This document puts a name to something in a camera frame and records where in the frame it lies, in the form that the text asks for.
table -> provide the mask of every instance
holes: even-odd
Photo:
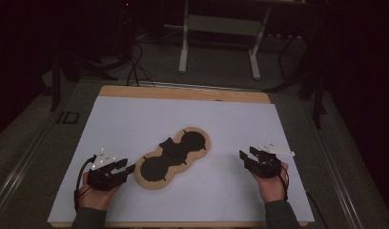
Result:
[[[264,216],[263,203],[258,195],[255,181],[243,168],[238,150],[246,152],[250,142],[260,142],[261,139],[270,137],[288,147],[276,109],[273,109],[274,105],[269,103],[269,97],[262,93],[103,87],[57,193],[48,222],[57,228],[71,226],[75,215],[72,209],[72,191],[77,172],[88,157],[98,152],[98,148],[104,147],[117,158],[128,155],[129,161],[134,163],[143,155],[143,152],[154,150],[154,146],[156,147],[163,138],[173,136],[166,133],[175,133],[176,126],[182,123],[186,125],[187,122],[182,121],[184,117],[171,114],[178,113],[187,117],[192,108],[206,106],[210,111],[216,108],[233,107],[240,110],[229,110],[229,113],[221,112],[223,110],[219,110],[218,113],[203,110],[203,115],[196,115],[197,118],[186,118],[186,121],[201,123],[200,127],[210,135],[212,140],[210,152],[200,159],[201,162],[196,161],[188,171],[174,177],[174,180],[162,190],[145,190],[136,183],[133,176],[128,177],[126,184],[120,188],[113,199],[107,226],[258,227],[264,225],[261,220]],[[266,114],[257,112],[260,108]],[[250,136],[246,136],[240,130],[233,132],[232,129],[236,127],[236,125],[231,127],[230,123],[233,121],[242,122],[247,126],[247,130],[259,126],[247,119],[239,118],[242,114],[246,118],[249,117],[248,115],[269,116],[269,120],[261,119],[267,131]],[[234,115],[235,118],[225,117],[230,115]],[[289,189],[289,202],[294,206],[298,217],[307,219],[302,220],[302,224],[313,221],[314,217],[293,158],[286,156],[280,159],[293,168],[289,171],[292,182]],[[182,207],[179,204],[181,202],[186,202],[187,205]]]
[[[191,31],[211,31],[230,34],[251,35],[255,37],[254,45],[249,49],[249,58],[254,79],[260,79],[259,67],[257,65],[256,54],[259,49],[260,41],[263,37],[272,7],[274,6],[302,6],[309,7],[315,4],[307,4],[304,0],[256,0],[265,4],[263,10],[263,19],[255,20],[240,20],[233,18],[213,17],[205,15],[194,15],[189,13],[189,0],[185,0],[184,20],[183,20],[183,44],[179,59],[180,73],[186,72],[188,58],[188,32]]]

dark sleeve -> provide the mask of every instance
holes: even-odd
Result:
[[[80,208],[72,223],[72,229],[102,229],[105,226],[106,211]]]
[[[287,201],[278,200],[265,203],[266,224],[269,229],[301,228],[293,208]]]

